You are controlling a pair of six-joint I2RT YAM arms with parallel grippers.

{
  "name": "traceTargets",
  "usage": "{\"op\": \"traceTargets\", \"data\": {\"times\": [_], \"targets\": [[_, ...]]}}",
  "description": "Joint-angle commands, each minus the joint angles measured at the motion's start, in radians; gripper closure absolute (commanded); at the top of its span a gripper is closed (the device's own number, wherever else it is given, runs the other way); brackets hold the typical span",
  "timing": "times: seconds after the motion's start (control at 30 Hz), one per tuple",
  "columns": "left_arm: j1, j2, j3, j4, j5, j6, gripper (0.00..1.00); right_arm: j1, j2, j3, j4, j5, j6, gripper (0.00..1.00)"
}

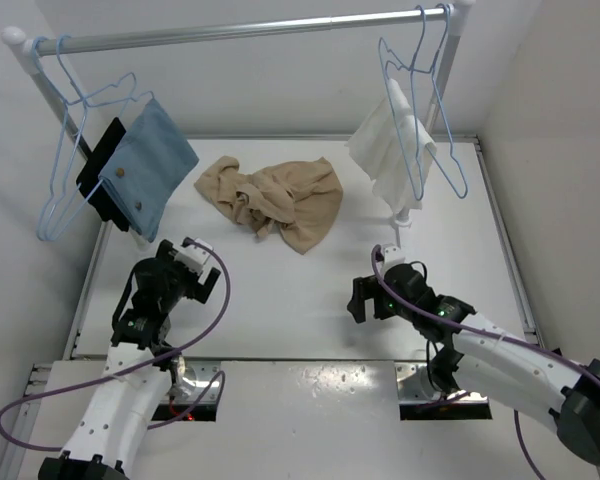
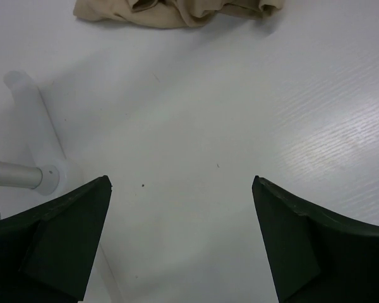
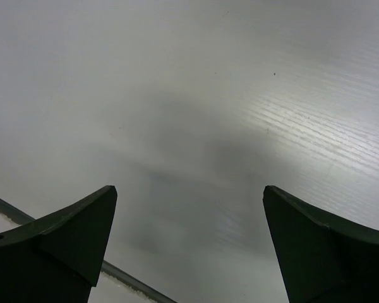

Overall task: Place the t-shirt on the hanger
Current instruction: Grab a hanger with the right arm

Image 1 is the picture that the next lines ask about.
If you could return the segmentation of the beige t shirt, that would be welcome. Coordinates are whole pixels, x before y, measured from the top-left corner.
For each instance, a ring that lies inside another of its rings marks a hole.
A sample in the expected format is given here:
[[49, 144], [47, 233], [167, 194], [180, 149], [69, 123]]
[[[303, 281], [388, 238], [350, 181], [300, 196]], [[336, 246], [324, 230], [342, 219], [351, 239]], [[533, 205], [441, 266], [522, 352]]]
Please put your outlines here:
[[273, 229], [295, 252], [318, 245], [335, 223], [344, 191], [332, 164], [291, 161], [251, 174], [223, 156], [194, 183], [195, 189], [227, 219], [263, 240]]

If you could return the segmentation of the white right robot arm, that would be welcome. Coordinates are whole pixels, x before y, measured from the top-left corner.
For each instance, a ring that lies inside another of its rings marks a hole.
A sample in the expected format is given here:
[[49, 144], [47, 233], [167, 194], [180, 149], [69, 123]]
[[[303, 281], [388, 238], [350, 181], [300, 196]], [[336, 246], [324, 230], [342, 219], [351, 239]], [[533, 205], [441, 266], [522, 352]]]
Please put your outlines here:
[[554, 433], [581, 460], [600, 467], [600, 360], [584, 365], [499, 328], [473, 306], [437, 294], [425, 272], [402, 263], [352, 282], [348, 312], [367, 319], [400, 317], [439, 346], [424, 386], [444, 394], [480, 393]]

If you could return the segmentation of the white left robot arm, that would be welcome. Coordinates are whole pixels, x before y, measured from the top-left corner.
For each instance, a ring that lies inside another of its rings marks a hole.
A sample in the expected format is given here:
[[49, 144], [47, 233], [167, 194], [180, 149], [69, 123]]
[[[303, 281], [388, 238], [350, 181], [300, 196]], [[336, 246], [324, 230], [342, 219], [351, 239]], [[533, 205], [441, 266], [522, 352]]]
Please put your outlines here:
[[183, 299], [207, 302], [221, 275], [207, 265], [211, 252], [200, 240], [164, 240], [134, 265], [112, 316], [103, 382], [59, 454], [44, 459], [39, 478], [130, 477], [153, 414], [185, 371], [166, 340], [169, 315]]

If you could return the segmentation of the light blue wire hanger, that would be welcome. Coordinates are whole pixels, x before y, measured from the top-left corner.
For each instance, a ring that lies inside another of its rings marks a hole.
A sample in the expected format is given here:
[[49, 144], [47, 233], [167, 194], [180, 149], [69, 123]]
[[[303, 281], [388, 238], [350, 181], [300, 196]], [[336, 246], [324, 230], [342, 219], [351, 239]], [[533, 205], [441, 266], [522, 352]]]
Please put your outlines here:
[[[418, 19], [421, 24], [421, 33], [408, 67], [408, 71], [410, 73], [410, 82], [413, 82], [413, 77], [415, 74], [426, 75], [431, 80], [433, 93], [427, 111], [425, 126], [423, 128], [416, 126], [415, 131], [417, 135], [424, 133], [434, 126], [438, 118], [442, 119], [446, 140], [449, 143], [449, 156], [457, 167], [461, 179], [461, 186], [458, 187], [452, 181], [443, 165], [439, 162], [436, 155], [436, 150], [433, 147], [426, 146], [424, 150], [426, 151], [427, 157], [431, 159], [431, 161], [438, 167], [445, 180], [459, 199], [464, 199], [468, 195], [469, 187], [466, 181], [464, 169], [454, 154], [454, 140], [444, 109], [443, 96], [450, 77], [461, 35], [464, 31], [470, 11], [474, 4], [474, 1], [454, 1], [452, 4], [439, 3], [435, 7], [435, 11], [432, 9], [426, 10], [418, 5], [416, 9], [420, 12]], [[443, 33], [440, 35], [439, 45], [432, 56], [429, 66], [427, 68], [420, 68], [418, 65], [418, 57], [422, 43], [426, 37], [428, 20], [444, 21], [445, 27]]]

